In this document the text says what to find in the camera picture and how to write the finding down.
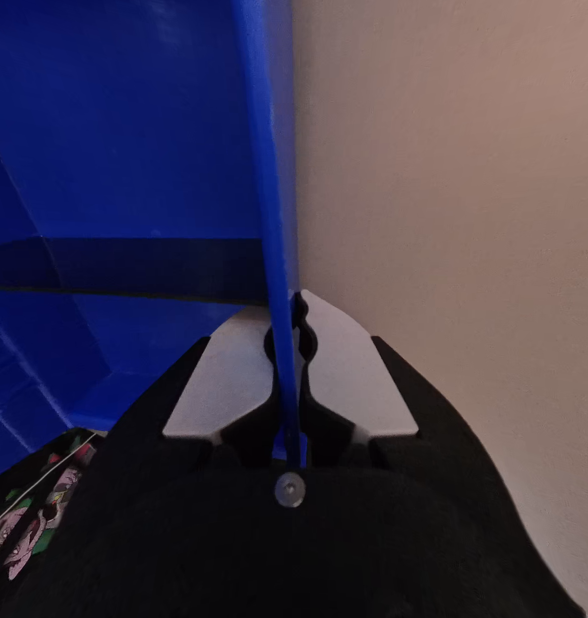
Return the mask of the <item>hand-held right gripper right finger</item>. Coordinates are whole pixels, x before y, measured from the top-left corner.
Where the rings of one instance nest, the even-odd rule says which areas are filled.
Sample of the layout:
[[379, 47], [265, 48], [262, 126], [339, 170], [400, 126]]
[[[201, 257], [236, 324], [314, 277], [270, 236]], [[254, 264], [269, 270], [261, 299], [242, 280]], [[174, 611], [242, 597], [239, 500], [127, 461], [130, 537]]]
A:
[[411, 439], [419, 426], [372, 336], [309, 290], [297, 294], [299, 426], [308, 465], [335, 467], [379, 439]]

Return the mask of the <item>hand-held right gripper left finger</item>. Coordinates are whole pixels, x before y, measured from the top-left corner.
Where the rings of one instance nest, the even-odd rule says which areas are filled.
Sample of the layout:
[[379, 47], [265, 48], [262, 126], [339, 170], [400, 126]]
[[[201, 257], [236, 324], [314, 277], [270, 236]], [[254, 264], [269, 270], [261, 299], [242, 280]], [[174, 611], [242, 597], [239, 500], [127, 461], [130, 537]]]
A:
[[279, 381], [266, 351], [269, 310], [248, 306], [221, 324], [166, 421], [169, 439], [233, 449], [245, 467], [267, 467], [280, 427]]

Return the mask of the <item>blue plastic bin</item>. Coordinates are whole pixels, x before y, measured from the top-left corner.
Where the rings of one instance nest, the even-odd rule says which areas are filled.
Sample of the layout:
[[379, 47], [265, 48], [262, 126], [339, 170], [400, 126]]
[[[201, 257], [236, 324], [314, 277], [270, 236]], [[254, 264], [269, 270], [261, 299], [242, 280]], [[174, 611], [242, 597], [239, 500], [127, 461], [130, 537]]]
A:
[[301, 462], [291, 1], [0, 1], [0, 473], [268, 308]]

